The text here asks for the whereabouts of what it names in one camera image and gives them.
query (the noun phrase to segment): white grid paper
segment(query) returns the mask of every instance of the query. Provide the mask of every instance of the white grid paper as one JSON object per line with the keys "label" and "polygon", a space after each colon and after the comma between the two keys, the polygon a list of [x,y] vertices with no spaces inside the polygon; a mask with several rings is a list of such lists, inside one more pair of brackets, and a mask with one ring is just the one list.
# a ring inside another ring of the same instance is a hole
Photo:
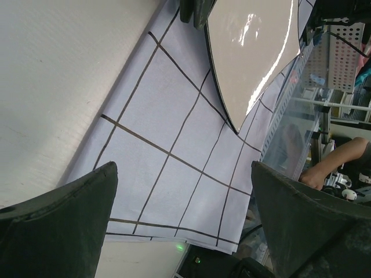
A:
{"label": "white grid paper", "polygon": [[236,251],[252,191],[250,165],[259,160],[284,76],[236,136],[225,122],[203,31],[182,23],[168,1],[68,179],[117,163],[106,240],[186,240]]}

